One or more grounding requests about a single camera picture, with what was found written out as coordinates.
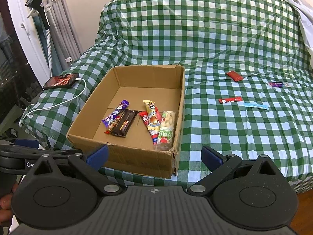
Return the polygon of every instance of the purple wrapper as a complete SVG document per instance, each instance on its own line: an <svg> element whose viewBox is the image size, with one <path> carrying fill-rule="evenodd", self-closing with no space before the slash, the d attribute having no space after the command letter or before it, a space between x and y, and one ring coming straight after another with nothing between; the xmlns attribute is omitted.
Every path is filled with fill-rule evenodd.
<svg viewBox="0 0 313 235"><path fill-rule="evenodd" d="M290 86L287 82L268 82L271 88Z"/></svg>
<svg viewBox="0 0 313 235"><path fill-rule="evenodd" d="M106 127L109 126L110 123L112 123L112 121L117 117L117 115L123 111L124 109L126 109L129 105L129 102L126 100L123 100L120 105L117 106L117 108L110 114L108 115L105 119L102 120L102 122L104 123L104 125Z"/></svg>

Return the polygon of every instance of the human hand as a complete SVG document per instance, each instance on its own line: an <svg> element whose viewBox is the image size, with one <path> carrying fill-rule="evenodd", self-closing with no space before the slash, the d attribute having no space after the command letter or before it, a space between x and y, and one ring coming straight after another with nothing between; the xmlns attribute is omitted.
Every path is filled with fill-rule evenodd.
<svg viewBox="0 0 313 235"><path fill-rule="evenodd" d="M12 224L13 212L11 209L11 199L17 187L18 184L15 182L11 190L12 192L0 199L0 226L9 227Z"/></svg>

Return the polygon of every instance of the smartphone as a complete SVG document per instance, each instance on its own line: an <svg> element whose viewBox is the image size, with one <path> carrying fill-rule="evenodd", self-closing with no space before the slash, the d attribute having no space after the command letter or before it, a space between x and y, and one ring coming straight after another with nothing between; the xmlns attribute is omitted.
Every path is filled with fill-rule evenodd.
<svg viewBox="0 0 313 235"><path fill-rule="evenodd" d="M54 89L54 88L70 88L75 79L79 77L78 73L65 74L50 78L43 86L43 90Z"/></svg>

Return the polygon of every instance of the phone screen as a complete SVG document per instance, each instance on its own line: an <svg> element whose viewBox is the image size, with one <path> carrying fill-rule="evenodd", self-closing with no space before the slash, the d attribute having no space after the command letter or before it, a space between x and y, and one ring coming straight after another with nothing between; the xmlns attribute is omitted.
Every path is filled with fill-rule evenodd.
<svg viewBox="0 0 313 235"><path fill-rule="evenodd" d="M74 73L52 77L46 82L44 88L62 87L70 85L77 78L77 76L78 74Z"/></svg>

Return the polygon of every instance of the blue packet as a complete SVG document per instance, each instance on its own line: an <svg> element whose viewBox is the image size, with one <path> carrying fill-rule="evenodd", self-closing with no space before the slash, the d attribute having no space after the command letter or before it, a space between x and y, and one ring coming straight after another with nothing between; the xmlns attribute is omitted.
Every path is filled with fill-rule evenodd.
<svg viewBox="0 0 313 235"><path fill-rule="evenodd" d="M263 104L244 102L244 106L248 108L258 108L258 109L263 109L263 110L269 110L269 107Z"/></svg>

